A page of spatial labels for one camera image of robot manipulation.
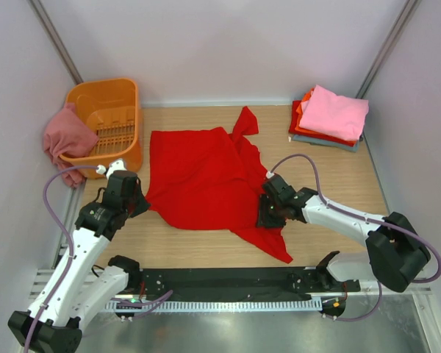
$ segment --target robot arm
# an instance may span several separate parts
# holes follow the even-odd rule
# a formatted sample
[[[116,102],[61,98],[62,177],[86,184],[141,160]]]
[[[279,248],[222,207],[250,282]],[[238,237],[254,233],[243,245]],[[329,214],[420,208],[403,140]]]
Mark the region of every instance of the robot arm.
[[[95,200],[80,210],[73,232],[72,263],[39,317],[30,346],[33,351],[75,352],[82,332],[101,308],[122,290],[136,288],[141,282],[139,263],[117,256],[94,283],[82,287],[93,264],[126,219],[147,211],[150,206],[142,194],[137,174],[127,171],[122,160],[102,172],[106,172],[108,178],[102,201]],[[67,261],[64,259],[68,257],[69,249],[28,310],[15,311],[10,317],[8,326],[22,345],[44,300],[65,271]]]
[[[338,282],[377,279],[390,290],[401,293],[430,260],[428,250],[420,242],[402,232],[367,222],[368,219],[382,220],[415,232],[406,217],[399,213],[391,213],[388,217],[372,215],[336,202],[332,202],[335,207],[331,208],[330,200],[326,198],[323,202],[317,191],[302,188],[296,192],[278,174],[262,187],[266,194],[260,199],[257,226],[282,227],[286,219],[319,224],[367,248],[367,253],[334,252],[328,256],[327,271]]]

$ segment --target white wall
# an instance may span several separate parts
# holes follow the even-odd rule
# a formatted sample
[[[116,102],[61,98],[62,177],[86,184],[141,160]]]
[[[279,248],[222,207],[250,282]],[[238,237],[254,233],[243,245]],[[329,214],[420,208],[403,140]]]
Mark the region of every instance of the white wall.
[[[145,106],[354,96],[404,0],[43,0],[84,80],[130,76]]]
[[[41,149],[43,128],[72,81],[26,1],[0,1],[0,352],[17,344],[7,328],[25,310],[38,268],[50,265],[57,227],[41,199],[56,170]],[[70,191],[51,186],[62,215]]]
[[[367,98],[365,135],[390,209],[441,252],[441,0],[421,2]],[[432,287],[441,305],[441,278]]]

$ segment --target plastic basket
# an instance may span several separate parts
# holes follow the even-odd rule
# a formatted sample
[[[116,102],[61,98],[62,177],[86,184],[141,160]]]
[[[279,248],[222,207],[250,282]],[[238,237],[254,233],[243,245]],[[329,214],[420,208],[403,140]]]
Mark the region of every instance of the plastic basket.
[[[98,165],[106,167],[123,158],[126,168],[139,171],[143,154],[139,128],[143,117],[139,112],[139,92],[131,79],[105,79],[75,86],[66,102],[76,105],[78,117],[99,137],[88,157],[60,157],[72,165]],[[91,169],[82,169],[87,178],[102,178]]]

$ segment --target wooden surface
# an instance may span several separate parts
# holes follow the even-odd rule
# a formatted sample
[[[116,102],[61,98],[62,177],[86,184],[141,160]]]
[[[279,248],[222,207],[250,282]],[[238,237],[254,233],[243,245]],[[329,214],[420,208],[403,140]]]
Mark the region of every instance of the wooden surface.
[[[366,145],[357,153],[332,147],[288,142],[289,106],[250,107],[259,122],[259,135],[248,136],[261,152],[262,164],[271,168],[292,153],[308,154],[316,163],[323,193],[332,200],[369,213],[385,214],[385,206]],[[144,163],[139,171],[143,192],[149,186],[149,143],[153,130],[212,129],[223,126],[231,132],[241,107],[153,108],[143,110]],[[277,170],[296,190],[315,187],[312,168],[306,160],[289,160]],[[88,180],[83,204],[96,196],[106,179]],[[316,265],[334,250],[365,249],[344,235],[298,221],[288,221],[282,232],[294,258],[289,265]],[[129,219],[100,256],[99,265],[117,254],[140,262],[142,268],[266,267],[287,265],[228,230],[187,231],[168,226],[156,212]]]

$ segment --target pink cloth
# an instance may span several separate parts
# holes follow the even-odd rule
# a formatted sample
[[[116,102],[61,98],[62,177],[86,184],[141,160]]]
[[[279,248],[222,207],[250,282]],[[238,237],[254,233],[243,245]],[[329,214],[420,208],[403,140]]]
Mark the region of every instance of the pink cloth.
[[[317,85],[299,126],[322,134],[356,141],[365,126],[368,101],[337,96]]]
[[[75,104],[67,103],[49,122],[44,131],[43,149],[58,169],[71,167],[59,156],[62,153],[70,157],[88,156],[98,142],[98,136],[76,116]],[[64,183],[76,188],[85,177],[77,170],[62,174]]]

